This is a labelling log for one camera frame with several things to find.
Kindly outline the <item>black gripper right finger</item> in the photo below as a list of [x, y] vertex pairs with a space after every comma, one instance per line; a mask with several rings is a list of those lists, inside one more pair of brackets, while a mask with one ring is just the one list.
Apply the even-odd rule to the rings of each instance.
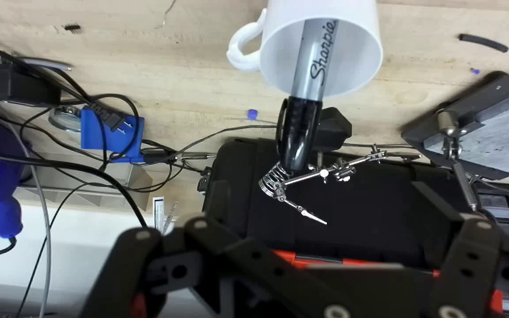
[[460, 214], [423, 183], [416, 191], [412, 228], [427, 262], [439, 269], [430, 290], [434, 318], [490, 318], [499, 271], [499, 230], [483, 216]]

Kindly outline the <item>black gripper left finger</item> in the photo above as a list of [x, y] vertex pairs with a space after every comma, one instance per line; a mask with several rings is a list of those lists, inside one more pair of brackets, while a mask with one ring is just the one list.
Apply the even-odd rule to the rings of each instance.
[[153, 228], [124, 232], [110, 251], [80, 318], [156, 318], [168, 296], [190, 290], [213, 318], [227, 318], [209, 250], [213, 227], [186, 227], [168, 237]]

